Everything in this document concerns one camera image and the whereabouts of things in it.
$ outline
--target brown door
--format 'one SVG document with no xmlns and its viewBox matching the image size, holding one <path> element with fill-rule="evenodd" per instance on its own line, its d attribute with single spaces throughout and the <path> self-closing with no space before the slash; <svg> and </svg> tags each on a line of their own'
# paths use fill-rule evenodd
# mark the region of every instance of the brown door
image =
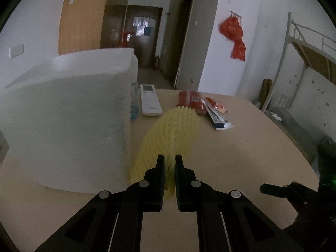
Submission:
<svg viewBox="0 0 336 252">
<path fill-rule="evenodd" d="M 175 85 L 175 80 L 177 78 L 176 75 L 180 65 L 185 35 L 189 24 L 192 2 L 193 0 L 182 0 L 180 2 L 179 11 L 175 21 L 167 68 L 167 78 L 172 86 Z"/>
<path fill-rule="evenodd" d="M 129 46 L 139 61 L 139 68 L 153 68 L 157 34 L 159 32 L 162 8 L 129 5 L 127 7 L 125 32 L 134 32 Z"/>
</svg>

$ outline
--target wooden table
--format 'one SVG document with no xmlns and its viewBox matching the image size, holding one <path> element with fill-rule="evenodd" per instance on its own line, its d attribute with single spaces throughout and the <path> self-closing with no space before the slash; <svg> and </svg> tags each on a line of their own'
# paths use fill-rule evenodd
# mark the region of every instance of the wooden table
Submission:
<svg viewBox="0 0 336 252">
<path fill-rule="evenodd" d="M 163 112 L 178 103 L 178 91 L 157 90 Z M 263 113 L 240 97 L 207 94 L 230 111 L 234 128 L 216 131 L 200 116 L 200 130 L 184 165 L 215 190 L 240 190 L 278 226 L 290 225 L 296 211 L 285 199 L 261 194 L 260 185 L 297 181 L 317 190 L 318 179 L 290 139 Z M 142 139 L 156 121 L 142 115 L 131 123 L 135 160 Z M 0 220 L 21 252 L 34 251 L 94 195 L 38 185 L 10 156 L 0 168 Z M 166 200 L 161 213 L 144 213 L 141 251 L 198 251 L 195 213 L 180 213 L 176 199 Z"/>
</svg>

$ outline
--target door frame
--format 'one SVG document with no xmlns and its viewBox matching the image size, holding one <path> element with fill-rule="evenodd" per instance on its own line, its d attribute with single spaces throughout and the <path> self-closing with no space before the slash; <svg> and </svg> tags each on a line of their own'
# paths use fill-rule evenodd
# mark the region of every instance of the door frame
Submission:
<svg viewBox="0 0 336 252">
<path fill-rule="evenodd" d="M 173 31 L 173 35 L 172 35 L 172 41 L 171 41 L 171 43 L 170 43 L 170 50 L 169 50 L 169 60 L 168 60 L 168 63 L 169 63 L 169 61 L 170 61 L 170 55 L 171 55 L 171 52 L 172 52 L 172 42 L 173 42 L 174 34 L 175 34 L 175 32 L 176 32 L 176 29 L 177 29 L 176 26 L 177 26 L 177 21 L 178 21 L 178 18 L 179 18 L 178 16 L 179 16 L 180 9 L 181 9 L 181 3 L 182 3 L 183 1 L 184 1 L 184 0 L 181 0 L 181 1 L 179 2 L 179 9 L 178 9 L 177 14 L 176 14 L 177 18 L 176 18 L 176 20 L 175 20 L 174 31 Z M 187 38 L 188 31 L 189 31 L 189 26 L 190 26 L 190 21 L 191 21 L 191 14 L 192 14 L 192 12 L 193 12 L 194 1 L 195 1 L 195 0 L 192 0 L 192 1 L 191 1 L 191 5 L 190 5 L 189 20 L 188 20 L 188 23 L 187 23 L 187 30 L 185 31 L 185 35 L 184 35 L 184 41 L 183 41 L 183 47 L 182 47 L 181 57 L 180 57 L 180 61 L 179 61 L 179 63 L 178 63 L 179 66 L 178 66 L 178 68 L 177 68 L 177 73 L 176 73 L 176 76 L 175 76 L 175 81 L 174 81 L 173 89 L 176 89 L 177 77 L 178 77 L 178 75 L 179 75 L 179 73 L 180 73 L 181 61 L 182 61 L 182 57 L 183 57 L 183 53 L 184 53 L 184 48 L 185 48 L 185 40 L 186 40 L 186 38 Z"/>
</svg>

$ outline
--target black device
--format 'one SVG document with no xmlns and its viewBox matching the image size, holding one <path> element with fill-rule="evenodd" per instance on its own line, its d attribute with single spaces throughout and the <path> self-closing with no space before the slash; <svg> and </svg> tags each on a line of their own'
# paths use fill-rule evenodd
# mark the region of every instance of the black device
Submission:
<svg viewBox="0 0 336 252">
<path fill-rule="evenodd" d="M 197 213 L 200 252 L 334 251 L 328 250 L 335 241 L 333 197 L 296 182 L 263 184 L 262 193 L 287 198 L 299 213 L 281 230 L 238 190 L 213 190 L 184 168 L 181 155 L 175 161 L 177 205 L 181 212 Z M 142 181 L 120 193 L 100 192 L 35 252 L 140 251 L 143 212 L 162 210 L 163 190 L 164 156 L 159 155 Z"/>
</svg>

